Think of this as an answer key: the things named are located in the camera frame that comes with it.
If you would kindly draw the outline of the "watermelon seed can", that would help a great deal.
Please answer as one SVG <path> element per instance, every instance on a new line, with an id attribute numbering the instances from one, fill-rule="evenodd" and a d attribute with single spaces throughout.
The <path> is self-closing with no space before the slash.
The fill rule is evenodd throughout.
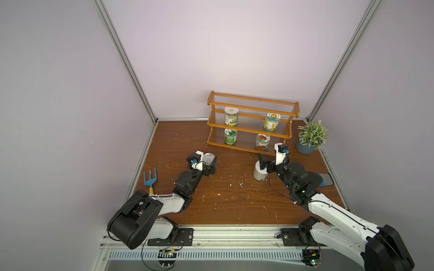
<path id="1" fill-rule="evenodd" d="M 204 154 L 203 161 L 208 165 L 211 163 L 216 165 L 217 157 L 214 154 L 208 152 Z"/>

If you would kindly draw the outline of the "white black seed can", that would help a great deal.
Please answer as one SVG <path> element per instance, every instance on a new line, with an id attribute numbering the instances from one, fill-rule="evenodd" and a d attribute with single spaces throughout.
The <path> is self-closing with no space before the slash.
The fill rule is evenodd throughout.
<path id="1" fill-rule="evenodd" d="M 257 181 L 265 181 L 268 177 L 269 173 L 267 172 L 267 169 L 261 169 L 260 167 L 260 161 L 258 160 L 255 163 L 254 171 L 253 171 L 253 177 Z"/>

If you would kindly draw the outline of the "strawberry seed can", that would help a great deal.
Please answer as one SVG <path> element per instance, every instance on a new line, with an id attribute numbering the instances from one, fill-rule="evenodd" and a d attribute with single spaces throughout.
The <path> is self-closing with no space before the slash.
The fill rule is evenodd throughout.
<path id="1" fill-rule="evenodd" d="M 257 134 L 255 147 L 259 151 L 265 151 L 270 143 L 270 136 L 266 134 Z"/>

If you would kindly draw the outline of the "yellow green lidded seed jar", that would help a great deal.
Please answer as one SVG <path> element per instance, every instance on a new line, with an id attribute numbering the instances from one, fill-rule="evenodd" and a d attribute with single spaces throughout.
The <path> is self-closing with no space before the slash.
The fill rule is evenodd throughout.
<path id="1" fill-rule="evenodd" d="M 268 112 L 264 120 L 264 129 L 269 132 L 274 132 L 277 130 L 280 121 L 280 114 Z"/>

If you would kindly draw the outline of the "white green seed can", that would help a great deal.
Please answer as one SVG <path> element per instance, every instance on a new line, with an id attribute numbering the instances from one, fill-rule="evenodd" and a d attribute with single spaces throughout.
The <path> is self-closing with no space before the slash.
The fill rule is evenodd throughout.
<path id="1" fill-rule="evenodd" d="M 239 109 L 235 107 L 224 108 L 224 123 L 228 126 L 236 126 L 238 124 Z"/>

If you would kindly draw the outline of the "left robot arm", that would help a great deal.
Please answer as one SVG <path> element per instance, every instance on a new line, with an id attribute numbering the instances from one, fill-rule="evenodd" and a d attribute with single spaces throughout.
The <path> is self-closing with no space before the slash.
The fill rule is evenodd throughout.
<path id="1" fill-rule="evenodd" d="M 183 212 L 189 207 L 201 178 L 215 174 L 216 161 L 202 161 L 188 168 L 179 175 L 171 194 L 136 191 L 109 220 L 107 231 L 112 238 L 132 250 L 145 241 L 174 245 L 179 239 L 179 225 L 163 215 Z"/>

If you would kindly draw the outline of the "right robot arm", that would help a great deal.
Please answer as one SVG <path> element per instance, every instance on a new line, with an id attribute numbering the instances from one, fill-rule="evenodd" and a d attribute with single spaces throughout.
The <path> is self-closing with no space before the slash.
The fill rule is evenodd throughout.
<path id="1" fill-rule="evenodd" d="M 317 188 L 323 178 L 304 166 L 290 162 L 288 154 L 275 159 L 259 154 L 259 168 L 275 173 L 289 191 L 290 199 L 313 213 L 301 225 L 304 243 L 326 245 L 359 264 L 366 271 L 411 271 L 415 263 L 399 232 L 380 227 L 339 206 Z"/>

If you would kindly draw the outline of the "green seed can bottom left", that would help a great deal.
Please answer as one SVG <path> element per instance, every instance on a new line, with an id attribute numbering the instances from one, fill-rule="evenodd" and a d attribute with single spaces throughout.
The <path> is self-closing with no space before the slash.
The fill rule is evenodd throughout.
<path id="1" fill-rule="evenodd" d="M 234 145 L 237 141 L 237 130 L 225 129 L 224 130 L 224 142 L 227 145 Z"/>

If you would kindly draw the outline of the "wooden three-tier shelf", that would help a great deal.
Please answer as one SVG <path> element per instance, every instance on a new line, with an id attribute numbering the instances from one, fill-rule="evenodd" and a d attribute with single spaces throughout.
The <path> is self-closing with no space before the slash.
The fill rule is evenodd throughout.
<path id="1" fill-rule="evenodd" d="M 210 134 L 207 143 L 209 145 L 264 155 L 273 155 L 276 143 L 287 143 L 292 139 L 293 120 L 300 116 L 299 102 L 254 98 L 214 91 L 208 97 L 208 105 L 211 106 L 208 119 Z M 224 123 L 225 107 L 239 109 L 238 124 L 236 126 L 228 126 Z M 274 132 L 264 129 L 264 120 L 268 112 L 281 115 L 281 121 Z M 225 144 L 225 129 L 237 130 L 237 141 L 234 145 Z M 270 143 L 265 151 L 259 151 L 255 147 L 257 134 L 270 136 Z"/>

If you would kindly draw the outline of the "potted green plant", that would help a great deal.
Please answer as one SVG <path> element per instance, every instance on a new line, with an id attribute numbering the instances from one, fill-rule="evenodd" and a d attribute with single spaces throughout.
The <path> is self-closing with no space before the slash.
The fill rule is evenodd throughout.
<path id="1" fill-rule="evenodd" d="M 298 140 L 296 149 L 305 155 L 312 154 L 318 147 L 321 147 L 326 139 L 329 131 L 328 125 L 323 124 L 321 120 L 318 122 L 310 122 L 304 120 L 304 125 L 298 126 Z"/>

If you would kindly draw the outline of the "left controller board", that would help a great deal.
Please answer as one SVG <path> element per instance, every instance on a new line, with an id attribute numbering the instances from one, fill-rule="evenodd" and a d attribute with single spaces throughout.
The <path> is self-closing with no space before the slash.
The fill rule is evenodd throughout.
<path id="1" fill-rule="evenodd" d="M 170 270 L 175 266 L 178 252 L 176 250 L 159 250 L 157 260 L 162 270 Z"/>

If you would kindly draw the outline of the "controller board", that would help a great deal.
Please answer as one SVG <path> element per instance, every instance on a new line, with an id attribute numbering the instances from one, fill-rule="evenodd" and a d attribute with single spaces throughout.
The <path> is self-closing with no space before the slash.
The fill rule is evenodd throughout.
<path id="1" fill-rule="evenodd" d="M 302 260 L 309 268 L 316 268 L 319 264 L 323 263 L 322 255 L 319 250 L 305 249 L 302 251 Z"/>
<path id="2" fill-rule="evenodd" d="M 176 250 L 159 250 L 157 260 L 162 270 L 170 270 L 175 266 L 178 252 Z"/>

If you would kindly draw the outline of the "right controller board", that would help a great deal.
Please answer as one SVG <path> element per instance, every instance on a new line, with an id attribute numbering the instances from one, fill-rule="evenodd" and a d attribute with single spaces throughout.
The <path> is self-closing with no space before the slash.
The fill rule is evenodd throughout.
<path id="1" fill-rule="evenodd" d="M 323 263 L 322 255 L 319 250 L 305 249 L 302 251 L 302 260 L 309 268 L 316 268 L 319 264 Z"/>

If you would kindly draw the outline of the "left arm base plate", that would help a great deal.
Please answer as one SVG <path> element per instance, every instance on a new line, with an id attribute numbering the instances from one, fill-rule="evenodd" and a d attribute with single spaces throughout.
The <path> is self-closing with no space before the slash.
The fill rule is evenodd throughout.
<path id="1" fill-rule="evenodd" d="M 148 246 L 168 247 L 168 246 L 191 246 L 193 243 L 193 228 L 175 228 L 166 239 L 156 238 L 147 241 Z"/>

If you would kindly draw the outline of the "aluminium rail frame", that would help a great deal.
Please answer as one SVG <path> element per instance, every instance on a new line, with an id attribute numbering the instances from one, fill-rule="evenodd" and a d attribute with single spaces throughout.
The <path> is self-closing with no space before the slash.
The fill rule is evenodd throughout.
<path id="1" fill-rule="evenodd" d="M 159 250 L 178 252 L 167 271 L 361 271 L 363 268 L 326 245 L 284 246 L 276 236 L 284 225 L 191 225 L 191 246 L 151 247 L 130 250 L 105 237 L 91 265 L 92 271 L 163 271 Z M 323 263 L 309 268 L 302 260 L 305 249 L 319 250 Z"/>

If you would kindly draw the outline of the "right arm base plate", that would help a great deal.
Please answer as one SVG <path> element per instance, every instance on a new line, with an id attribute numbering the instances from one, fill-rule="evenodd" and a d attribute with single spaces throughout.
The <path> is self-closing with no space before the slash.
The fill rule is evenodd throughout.
<path id="1" fill-rule="evenodd" d="M 311 229 L 282 228 L 276 238 L 281 239 L 284 246 L 323 246 L 313 239 Z"/>

